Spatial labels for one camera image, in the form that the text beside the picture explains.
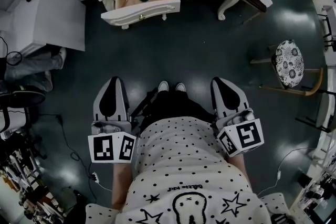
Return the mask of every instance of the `stool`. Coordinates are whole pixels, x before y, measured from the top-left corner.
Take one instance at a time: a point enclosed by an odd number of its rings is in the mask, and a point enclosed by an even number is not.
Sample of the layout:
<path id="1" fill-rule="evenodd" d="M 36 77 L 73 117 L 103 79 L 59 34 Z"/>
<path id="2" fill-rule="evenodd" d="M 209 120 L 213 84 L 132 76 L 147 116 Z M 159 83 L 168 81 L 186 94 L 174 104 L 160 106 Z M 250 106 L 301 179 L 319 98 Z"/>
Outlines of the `stool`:
<path id="1" fill-rule="evenodd" d="M 305 69 L 303 64 L 302 54 L 300 49 L 295 44 L 294 40 L 285 40 L 277 46 L 276 52 L 272 55 L 271 58 L 262 59 L 262 60 L 252 60 L 250 63 L 265 63 L 270 62 L 274 67 L 274 70 L 279 79 L 280 87 L 271 87 L 271 86 L 259 86 L 260 88 L 284 91 L 288 93 L 294 93 L 304 96 L 309 96 L 314 94 L 321 86 L 322 77 L 323 77 L 323 68 L 321 69 Z M 319 73 L 319 78 L 317 83 L 310 91 L 300 91 L 290 89 L 300 83 L 303 77 L 303 71 Z"/>

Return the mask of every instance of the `wire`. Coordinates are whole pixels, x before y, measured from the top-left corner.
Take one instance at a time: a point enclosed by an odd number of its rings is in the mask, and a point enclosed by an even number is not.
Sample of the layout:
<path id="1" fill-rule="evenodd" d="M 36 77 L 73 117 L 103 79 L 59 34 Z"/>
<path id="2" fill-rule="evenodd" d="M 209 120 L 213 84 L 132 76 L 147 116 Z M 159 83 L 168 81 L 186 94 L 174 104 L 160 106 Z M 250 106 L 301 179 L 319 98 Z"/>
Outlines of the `wire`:
<path id="1" fill-rule="evenodd" d="M 22 114 L 30 114 L 28 112 L 22 112 L 22 111 L 14 111 L 14 110 L 8 110 L 8 112 L 13 112 L 13 113 L 22 113 Z M 59 116 L 59 114 L 38 114 L 39 116 Z"/>
<path id="2" fill-rule="evenodd" d="M 92 161 L 90 161 L 89 168 L 88 168 L 88 172 L 89 172 L 89 174 L 91 174 L 91 172 L 90 172 L 91 164 L 92 164 Z M 97 198 L 96 198 L 95 194 L 94 194 L 93 191 L 92 191 L 91 184 L 90 184 L 90 179 L 91 179 L 91 178 L 89 178 L 89 181 L 88 181 L 88 183 L 89 183 L 89 188 L 90 188 L 90 191 L 91 191 L 91 193 L 92 193 L 92 195 L 93 195 L 93 197 L 94 197 L 94 203 L 96 203 L 96 202 L 97 202 Z"/>
<path id="3" fill-rule="evenodd" d="M 281 163 L 280 163 L 279 166 L 278 166 L 277 175 L 278 175 L 278 173 L 280 172 L 280 167 L 281 167 L 282 163 L 284 162 L 285 158 L 286 158 L 289 154 L 291 154 L 293 151 L 299 151 L 299 150 L 315 150 L 315 149 L 316 149 L 315 147 L 302 147 L 302 148 L 297 148 L 296 150 L 291 150 L 290 152 L 288 152 L 288 153 L 285 155 L 285 157 L 282 158 Z M 269 190 L 269 189 L 271 189 L 271 188 L 275 188 L 275 187 L 277 186 L 279 180 L 280 180 L 280 178 L 278 178 L 278 176 L 277 176 L 277 181 L 275 182 L 275 185 L 274 185 L 274 186 L 271 186 L 271 187 L 269 187 L 269 188 L 266 188 L 266 189 L 264 189 L 264 190 L 262 190 L 257 196 L 259 196 L 260 194 L 262 194 L 263 192 L 265 192 L 265 191 L 267 191 L 267 190 Z"/>
<path id="4" fill-rule="evenodd" d="M 100 185 L 99 183 L 97 183 L 99 186 L 101 186 L 103 189 L 106 189 L 106 190 L 108 190 L 108 191 L 110 191 L 110 192 L 113 192 L 111 189 L 109 189 L 109 188 L 105 188 L 105 187 L 103 187 L 102 185 Z"/>
<path id="5" fill-rule="evenodd" d="M 21 111 L 11 111 L 11 112 L 25 113 L 25 112 L 21 112 Z M 90 191 L 91 191 L 91 193 L 94 197 L 94 203 L 96 203 L 97 202 L 97 197 L 95 196 L 95 193 L 93 192 L 93 190 L 91 188 L 91 184 L 90 184 L 90 180 L 93 180 L 92 175 L 90 173 L 90 168 L 91 168 L 92 161 L 90 161 L 89 167 L 86 168 L 86 166 L 84 164 L 84 161 L 80 157 L 79 153 L 77 151 L 75 151 L 72 147 L 69 146 L 67 137 L 65 135 L 64 127 L 63 127 L 63 119 L 62 119 L 62 116 L 60 114 L 39 114 L 39 115 L 42 115 L 42 116 L 56 116 L 56 119 L 57 119 L 59 125 L 61 125 L 61 128 L 62 128 L 62 135 L 63 135 L 64 141 L 65 141 L 67 147 L 72 151 L 70 153 L 70 158 L 72 158 L 76 162 L 81 162 L 83 168 L 85 169 L 85 174 L 88 177 L 88 185 L 89 185 L 89 189 L 90 189 Z"/>
<path id="6" fill-rule="evenodd" d="M 6 56 L 4 57 L 6 59 L 6 63 L 9 64 L 10 66 L 17 66 L 22 61 L 22 54 L 19 51 L 11 51 L 10 53 L 8 53 L 8 44 L 7 44 L 7 42 L 2 37 L 0 37 L 0 38 L 6 44 L 6 48 L 7 48 L 7 53 L 6 53 Z M 20 60 L 18 60 L 16 63 L 10 63 L 10 62 L 8 62 L 7 61 L 8 55 L 14 54 L 14 53 L 20 55 Z"/>

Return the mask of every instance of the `white sneaker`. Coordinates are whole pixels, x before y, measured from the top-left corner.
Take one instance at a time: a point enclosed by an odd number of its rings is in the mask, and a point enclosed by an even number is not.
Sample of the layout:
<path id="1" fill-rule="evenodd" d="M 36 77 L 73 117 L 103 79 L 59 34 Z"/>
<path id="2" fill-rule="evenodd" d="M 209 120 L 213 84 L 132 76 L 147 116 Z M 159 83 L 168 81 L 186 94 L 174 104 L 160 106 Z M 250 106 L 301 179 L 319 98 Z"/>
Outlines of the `white sneaker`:
<path id="1" fill-rule="evenodd" d="M 157 92 L 161 92 L 161 91 L 169 91 L 168 82 L 166 82 L 165 80 L 161 81 Z"/>
<path id="2" fill-rule="evenodd" d="M 181 92 L 185 92 L 185 85 L 183 83 L 178 83 L 176 85 L 175 91 L 181 91 Z"/>
<path id="3" fill-rule="evenodd" d="M 64 66 L 65 58 L 67 58 L 67 50 L 66 50 L 65 48 L 62 47 L 62 48 L 59 50 L 58 55 L 60 55 L 61 58 L 62 58 L 62 64 L 61 64 L 61 67 L 59 68 L 59 69 L 62 69 L 63 66 Z"/>

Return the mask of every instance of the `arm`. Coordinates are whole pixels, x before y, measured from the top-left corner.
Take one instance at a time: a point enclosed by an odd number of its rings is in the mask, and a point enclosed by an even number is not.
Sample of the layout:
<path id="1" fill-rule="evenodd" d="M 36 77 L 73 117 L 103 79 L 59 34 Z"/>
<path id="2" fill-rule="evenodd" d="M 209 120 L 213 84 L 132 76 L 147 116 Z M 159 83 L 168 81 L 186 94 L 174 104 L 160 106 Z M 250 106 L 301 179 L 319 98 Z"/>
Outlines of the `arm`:
<path id="1" fill-rule="evenodd" d="M 250 180 L 248 179 L 248 175 L 245 169 L 245 162 L 244 162 L 244 156 L 243 154 L 238 154 L 233 157 L 228 157 L 226 160 L 228 163 L 236 166 L 246 177 L 249 185 L 251 186 Z"/>
<path id="2" fill-rule="evenodd" d="M 131 164 L 114 164 L 112 184 L 112 208 L 121 210 L 133 177 Z"/>

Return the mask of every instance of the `cartoon face print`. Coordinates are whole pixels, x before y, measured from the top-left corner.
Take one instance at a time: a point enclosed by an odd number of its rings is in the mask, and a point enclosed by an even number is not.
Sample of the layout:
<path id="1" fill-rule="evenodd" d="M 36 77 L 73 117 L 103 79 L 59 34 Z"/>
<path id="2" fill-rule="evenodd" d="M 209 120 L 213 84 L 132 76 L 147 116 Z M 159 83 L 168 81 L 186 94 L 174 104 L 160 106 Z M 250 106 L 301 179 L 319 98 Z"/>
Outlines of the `cartoon face print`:
<path id="1" fill-rule="evenodd" d="M 177 224 L 205 224 L 206 198 L 197 192 L 181 193 L 173 200 Z"/>

